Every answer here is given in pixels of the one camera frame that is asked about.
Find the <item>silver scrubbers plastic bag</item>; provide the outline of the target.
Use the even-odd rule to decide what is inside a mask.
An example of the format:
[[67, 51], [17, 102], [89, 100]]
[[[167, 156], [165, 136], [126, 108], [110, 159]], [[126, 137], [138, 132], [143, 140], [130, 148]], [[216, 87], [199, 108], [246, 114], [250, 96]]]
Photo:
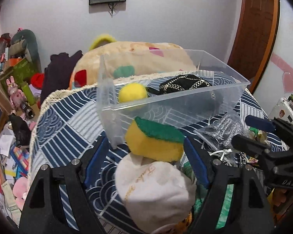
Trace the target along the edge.
[[249, 137], [239, 115], [235, 111], [226, 113], [214, 123], [194, 131], [212, 152], [232, 149], [231, 140], [235, 135]]

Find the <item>green knitted glove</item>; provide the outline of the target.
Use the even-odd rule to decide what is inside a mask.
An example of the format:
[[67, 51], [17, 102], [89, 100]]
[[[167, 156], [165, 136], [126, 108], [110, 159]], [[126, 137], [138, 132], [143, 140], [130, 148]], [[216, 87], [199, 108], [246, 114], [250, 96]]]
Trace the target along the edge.
[[[198, 217], [201, 211], [201, 207], [207, 195], [208, 190], [205, 189], [204, 186], [198, 182], [194, 174], [194, 171], [188, 161], [183, 164], [181, 170], [197, 187], [195, 192], [195, 203], [191, 210], [192, 218], [195, 219]], [[215, 228], [216, 230], [223, 228], [227, 222], [227, 218], [228, 218], [228, 214], [229, 214], [229, 210], [231, 206], [231, 201], [232, 201], [233, 188], [234, 188], [233, 184], [227, 185], [224, 202], [221, 208], [221, 213]]]

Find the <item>white drawstring pouch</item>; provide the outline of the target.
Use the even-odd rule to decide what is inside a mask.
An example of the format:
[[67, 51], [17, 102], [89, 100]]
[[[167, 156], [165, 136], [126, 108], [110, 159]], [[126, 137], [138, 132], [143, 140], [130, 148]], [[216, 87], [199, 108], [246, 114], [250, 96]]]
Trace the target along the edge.
[[133, 153], [118, 163], [115, 186], [131, 219], [145, 233], [169, 230], [185, 220], [197, 189], [172, 164]]

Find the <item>yellow green sponge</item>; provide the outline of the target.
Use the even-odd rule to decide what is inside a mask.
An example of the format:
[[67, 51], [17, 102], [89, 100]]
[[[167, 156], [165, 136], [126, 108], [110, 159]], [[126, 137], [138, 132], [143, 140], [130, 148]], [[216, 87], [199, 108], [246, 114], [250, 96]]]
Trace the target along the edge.
[[174, 126], [135, 117], [130, 124], [125, 141], [129, 150], [156, 161], [176, 162], [184, 154], [185, 136]]

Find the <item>white sticker suitcase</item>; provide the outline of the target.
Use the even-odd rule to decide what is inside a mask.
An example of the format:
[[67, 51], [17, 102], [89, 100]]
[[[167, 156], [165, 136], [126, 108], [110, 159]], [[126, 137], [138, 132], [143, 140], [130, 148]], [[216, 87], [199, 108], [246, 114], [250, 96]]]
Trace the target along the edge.
[[280, 118], [293, 124], [293, 94], [288, 98], [282, 97], [268, 115], [270, 119]]

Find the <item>blue white patterned tablecloth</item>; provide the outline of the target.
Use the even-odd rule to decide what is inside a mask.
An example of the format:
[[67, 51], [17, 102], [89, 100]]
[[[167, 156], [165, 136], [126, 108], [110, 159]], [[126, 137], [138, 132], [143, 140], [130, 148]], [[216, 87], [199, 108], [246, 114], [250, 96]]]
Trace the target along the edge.
[[[220, 72], [199, 71], [199, 77], [208, 81], [210, 85], [229, 85], [236, 80]], [[66, 97], [57, 97], [51, 103], [45, 113], [39, 119], [36, 135], [33, 139], [33, 151], [31, 159], [31, 179], [37, 174], [42, 164], [49, 164], [52, 168], [65, 166], [73, 159], [79, 159], [88, 149], [97, 142], [98, 137], [105, 135], [103, 126], [96, 112], [96, 86], [86, 88], [74, 93], [70, 92]], [[267, 118], [256, 99], [245, 90], [237, 105], [233, 109], [244, 123], [247, 115]], [[169, 125], [182, 125], [180, 131], [185, 136], [192, 136], [199, 142], [202, 148], [211, 151], [211, 148], [197, 136], [195, 130], [208, 126], [223, 117], [224, 113], [188, 126], [185, 121], [190, 117], [167, 107], [151, 107], [146, 112], [146, 118], [155, 118], [155, 121], [164, 121]], [[285, 144], [274, 134], [267, 134], [273, 152], [285, 151]], [[115, 188], [114, 173], [120, 160], [129, 153], [127, 144], [120, 144], [115, 150], [109, 146], [104, 154], [102, 164], [97, 164], [99, 170], [90, 177], [90, 183], [86, 184], [86, 194], [94, 210], [108, 233], [144, 233], [133, 222]], [[175, 166], [185, 173], [192, 181], [194, 178], [190, 163], [185, 154], [181, 162]], [[78, 229], [70, 207], [66, 187], [60, 185], [60, 196], [68, 226]]]

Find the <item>clear plastic storage box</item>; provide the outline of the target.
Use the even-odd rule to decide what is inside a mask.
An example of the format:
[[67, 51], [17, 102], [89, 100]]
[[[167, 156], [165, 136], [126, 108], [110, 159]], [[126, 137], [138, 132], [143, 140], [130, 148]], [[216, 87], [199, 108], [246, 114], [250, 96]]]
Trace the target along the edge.
[[[107, 74], [107, 59], [101, 58], [97, 79], [97, 110], [113, 148], [125, 143], [125, 134], [135, 117], [155, 121], [155, 118], [146, 118], [146, 112], [151, 110], [151, 107], [167, 107], [189, 116], [189, 121], [185, 121], [183, 126], [233, 110], [249, 85], [248, 79], [208, 52], [203, 50], [186, 50], [186, 52], [197, 67], [195, 71], [131, 75], [117, 79], [113, 79]], [[125, 103], [118, 102], [119, 91], [130, 83], [140, 83], [145, 87], [158, 90], [164, 81], [182, 74], [196, 75], [203, 70], [220, 72], [222, 75], [235, 79], [236, 82], [159, 96], [147, 93], [148, 97], [144, 99]]]

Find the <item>brown wooden door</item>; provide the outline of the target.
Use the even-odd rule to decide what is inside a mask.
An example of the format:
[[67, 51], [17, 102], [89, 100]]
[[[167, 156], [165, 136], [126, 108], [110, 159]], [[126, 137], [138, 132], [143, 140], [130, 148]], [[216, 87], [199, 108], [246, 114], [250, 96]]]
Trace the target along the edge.
[[238, 27], [228, 65], [250, 81], [248, 89], [252, 94], [272, 55], [280, 10], [280, 0], [241, 0]]

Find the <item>yellow pom-pom ball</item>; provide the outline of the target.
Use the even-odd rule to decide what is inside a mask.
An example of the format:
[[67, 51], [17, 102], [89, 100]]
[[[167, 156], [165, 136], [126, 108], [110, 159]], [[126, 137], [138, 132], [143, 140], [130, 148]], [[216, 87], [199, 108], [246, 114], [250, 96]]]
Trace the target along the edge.
[[125, 85], [118, 94], [118, 102], [125, 103], [129, 101], [135, 101], [147, 98], [147, 90], [146, 87], [141, 85], [140, 83], [130, 83]]

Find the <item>pink bunny toy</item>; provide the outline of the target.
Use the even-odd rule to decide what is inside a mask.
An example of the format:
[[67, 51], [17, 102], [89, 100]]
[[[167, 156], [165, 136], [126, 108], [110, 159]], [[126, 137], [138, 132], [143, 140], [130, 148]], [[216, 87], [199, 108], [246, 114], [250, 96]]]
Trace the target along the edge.
[[21, 103], [26, 102], [27, 98], [23, 91], [18, 88], [12, 75], [6, 79], [6, 84], [11, 106], [13, 109], [19, 110]]

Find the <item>green bottle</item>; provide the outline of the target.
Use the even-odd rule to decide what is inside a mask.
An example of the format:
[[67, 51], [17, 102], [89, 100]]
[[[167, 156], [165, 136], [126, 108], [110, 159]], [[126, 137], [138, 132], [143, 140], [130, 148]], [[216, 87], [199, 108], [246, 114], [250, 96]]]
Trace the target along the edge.
[[28, 104], [30, 106], [34, 105], [36, 103], [36, 98], [35, 98], [34, 94], [32, 93], [32, 91], [26, 81], [24, 81], [21, 84], [21, 89], [22, 89], [23, 93], [25, 94], [25, 97], [27, 99]]

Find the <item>red plush item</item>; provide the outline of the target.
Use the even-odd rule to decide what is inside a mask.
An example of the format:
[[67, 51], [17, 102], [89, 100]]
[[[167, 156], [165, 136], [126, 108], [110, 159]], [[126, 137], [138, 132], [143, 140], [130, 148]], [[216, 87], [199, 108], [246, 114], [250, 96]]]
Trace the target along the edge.
[[30, 83], [32, 84], [34, 88], [41, 90], [43, 87], [44, 79], [45, 79], [45, 74], [36, 73], [31, 77]]

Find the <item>dark purple garment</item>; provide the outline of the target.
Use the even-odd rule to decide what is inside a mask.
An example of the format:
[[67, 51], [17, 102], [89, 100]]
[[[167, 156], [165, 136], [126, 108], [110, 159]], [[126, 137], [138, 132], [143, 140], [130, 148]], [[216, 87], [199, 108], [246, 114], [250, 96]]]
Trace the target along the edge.
[[83, 53], [81, 50], [77, 51], [72, 56], [69, 56], [66, 52], [50, 56], [50, 63], [45, 68], [45, 76], [40, 96], [41, 104], [52, 92], [69, 87], [72, 71], [82, 56]]

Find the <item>green cardboard box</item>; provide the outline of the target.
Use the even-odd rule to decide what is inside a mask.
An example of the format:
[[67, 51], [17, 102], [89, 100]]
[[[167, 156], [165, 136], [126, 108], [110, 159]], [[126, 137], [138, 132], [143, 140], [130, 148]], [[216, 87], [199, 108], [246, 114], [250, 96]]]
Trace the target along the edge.
[[23, 58], [15, 66], [10, 66], [0, 75], [0, 82], [6, 91], [6, 79], [9, 79], [11, 75], [14, 77], [15, 83], [20, 86], [24, 81], [29, 82], [31, 77], [38, 72], [39, 68], [36, 63], [29, 62], [26, 58]]

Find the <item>beige patterned blanket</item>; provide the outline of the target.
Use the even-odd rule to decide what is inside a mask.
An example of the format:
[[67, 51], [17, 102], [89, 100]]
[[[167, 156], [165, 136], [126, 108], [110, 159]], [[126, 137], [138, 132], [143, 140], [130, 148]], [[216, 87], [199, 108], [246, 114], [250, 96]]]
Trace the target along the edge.
[[186, 50], [174, 43], [112, 42], [90, 50], [77, 61], [69, 89], [95, 84], [101, 58], [107, 59], [107, 74], [113, 79], [197, 69]]

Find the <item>grey green plush toy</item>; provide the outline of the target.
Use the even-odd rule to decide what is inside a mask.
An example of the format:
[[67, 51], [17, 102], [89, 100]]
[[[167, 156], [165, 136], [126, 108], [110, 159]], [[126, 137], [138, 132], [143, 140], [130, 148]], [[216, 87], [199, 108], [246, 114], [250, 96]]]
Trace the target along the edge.
[[35, 34], [28, 29], [17, 32], [10, 41], [9, 57], [19, 54], [25, 55], [29, 62], [34, 63], [41, 72], [41, 62], [38, 51], [38, 44]]

